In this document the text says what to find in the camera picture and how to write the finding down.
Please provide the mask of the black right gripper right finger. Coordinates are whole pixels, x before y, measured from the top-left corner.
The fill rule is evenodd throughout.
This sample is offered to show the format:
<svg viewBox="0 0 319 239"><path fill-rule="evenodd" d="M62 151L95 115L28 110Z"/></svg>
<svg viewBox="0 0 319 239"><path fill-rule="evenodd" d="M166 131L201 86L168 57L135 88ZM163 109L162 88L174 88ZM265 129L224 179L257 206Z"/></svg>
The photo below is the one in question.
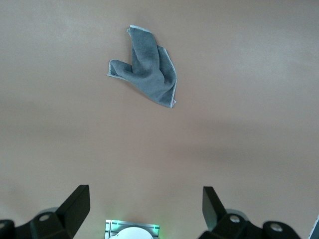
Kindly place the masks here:
<svg viewBox="0 0 319 239"><path fill-rule="evenodd" d="M261 228L239 212L228 212L213 187L203 187L202 213L208 227L201 239L298 239L289 225L267 221Z"/></svg>

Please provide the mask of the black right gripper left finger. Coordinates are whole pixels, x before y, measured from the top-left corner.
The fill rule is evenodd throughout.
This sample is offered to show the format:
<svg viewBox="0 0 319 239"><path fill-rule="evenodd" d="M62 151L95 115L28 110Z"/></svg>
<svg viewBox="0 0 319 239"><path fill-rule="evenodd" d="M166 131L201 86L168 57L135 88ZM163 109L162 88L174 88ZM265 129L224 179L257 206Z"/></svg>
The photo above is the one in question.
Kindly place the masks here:
<svg viewBox="0 0 319 239"><path fill-rule="evenodd" d="M16 226L14 221L0 221L2 239L72 239L90 212L88 185L79 185L58 207L45 209L29 222Z"/></svg>

